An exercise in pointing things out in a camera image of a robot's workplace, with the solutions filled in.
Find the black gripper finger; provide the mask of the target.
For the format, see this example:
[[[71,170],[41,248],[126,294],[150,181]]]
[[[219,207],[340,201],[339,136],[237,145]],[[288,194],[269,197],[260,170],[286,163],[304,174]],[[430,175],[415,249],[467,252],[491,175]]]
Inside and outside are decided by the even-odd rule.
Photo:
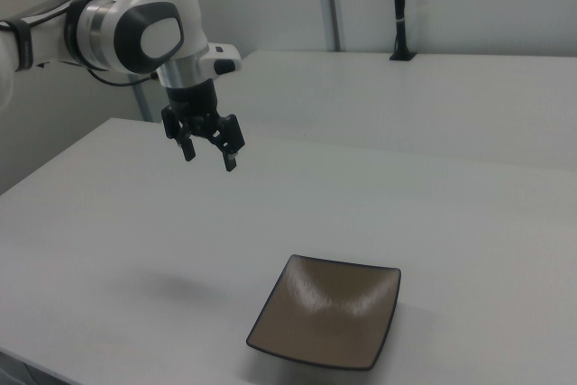
[[[170,105],[161,110],[161,118],[167,138],[176,141],[183,152],[185,161],[193,160],[196,152],[190,139],[188,124],[177,117]]]
[[[235,115],[217,119],[211,143],[221,151],[226,171],[233,171],[237,166],[236,156],[245,145],[243,133]]]

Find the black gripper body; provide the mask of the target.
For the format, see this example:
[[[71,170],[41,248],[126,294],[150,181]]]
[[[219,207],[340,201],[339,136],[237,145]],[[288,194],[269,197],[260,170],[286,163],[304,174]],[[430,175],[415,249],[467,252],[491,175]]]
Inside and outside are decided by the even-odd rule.
[[[164,128],[168,137],[177,137],[183,126],[199,137],[218,137],[222,120],[217,112],[213,79],[186,88],[166,88],[169,105],[164,108]]]

